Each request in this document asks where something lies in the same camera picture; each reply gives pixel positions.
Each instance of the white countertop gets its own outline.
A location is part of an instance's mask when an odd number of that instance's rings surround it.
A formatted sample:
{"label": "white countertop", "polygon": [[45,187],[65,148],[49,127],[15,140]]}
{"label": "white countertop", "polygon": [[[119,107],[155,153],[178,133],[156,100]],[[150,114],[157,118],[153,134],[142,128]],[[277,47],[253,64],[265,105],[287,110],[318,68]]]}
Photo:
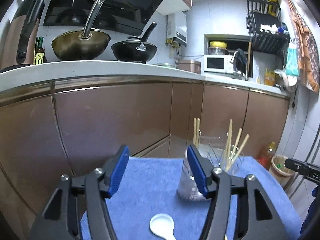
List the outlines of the white countertop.
{"label": "white countertop", "polygon": [[231,79],[218,75],[204,76],[184,70],[161,67],[156,65],[121,62],[121,61],[61,61],[31,65],[0,73],[0,92],[28,84],[46,83],[63,79],[95,76],[142,75],[184,78],[208,81],[231,86],[240,86],[273,94],[289,96],[286,91],[257,84],[250,81]]}

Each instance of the table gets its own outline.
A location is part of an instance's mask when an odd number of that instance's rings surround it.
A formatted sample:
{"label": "table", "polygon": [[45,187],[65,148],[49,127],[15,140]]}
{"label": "table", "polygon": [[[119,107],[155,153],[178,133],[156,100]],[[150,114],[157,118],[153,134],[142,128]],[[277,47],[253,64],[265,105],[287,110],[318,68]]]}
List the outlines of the table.
{"label": "table", "polygon": [[[106,199],[111,221],[119,240],[160,239],[149,229],[150,219],[158,213],[173,218],[177,240],[199,239],[210,201],[187,202],[176,194],[182,159],[130,157],[119,190]],[[300,236],[302,222],[278,182],[252,157],[244,157],[237,176],[256,175],[275,206],[290,240]],[[231,197],[228,239],[233,239],[236,196]],[[84,240],[90,240],[86,213],[81,220]]]}

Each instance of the white microwave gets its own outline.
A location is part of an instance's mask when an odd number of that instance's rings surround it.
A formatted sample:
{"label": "white microwave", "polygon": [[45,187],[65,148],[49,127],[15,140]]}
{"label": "white microwave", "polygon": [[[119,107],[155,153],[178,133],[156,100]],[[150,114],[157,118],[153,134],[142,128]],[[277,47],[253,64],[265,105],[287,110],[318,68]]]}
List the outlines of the white microwave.
{"label": "white microwave", "polygon": [[233,74],[232,55],[204,55],[204,72]]}

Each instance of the teal plastic bag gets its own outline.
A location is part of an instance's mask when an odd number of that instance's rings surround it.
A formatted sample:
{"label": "teal plastic bag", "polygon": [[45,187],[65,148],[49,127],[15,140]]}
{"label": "teal plastic bag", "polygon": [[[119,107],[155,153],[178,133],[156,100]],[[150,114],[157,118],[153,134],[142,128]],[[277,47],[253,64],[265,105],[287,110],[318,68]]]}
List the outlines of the teal plastic bag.
{"label": "teal plastic bag", "polygon": [[297,47],[294,44],[292,44],[292,42],[289,43],[288,47],[288,56],[285,73],[286,75],[290,76],[299,76]]}

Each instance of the black range hood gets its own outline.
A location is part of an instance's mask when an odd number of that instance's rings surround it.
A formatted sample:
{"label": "black range hood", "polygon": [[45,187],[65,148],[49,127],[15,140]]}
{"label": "black range hood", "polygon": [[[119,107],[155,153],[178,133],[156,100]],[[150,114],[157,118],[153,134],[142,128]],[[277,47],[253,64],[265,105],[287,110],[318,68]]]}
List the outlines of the black range hood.
{"label": "black range hood", "polygon": [[[139,36],[163,0],[106,0],[93,24],[106,29]],[[51,0],[44,26],[84,26],[94,0]]]}

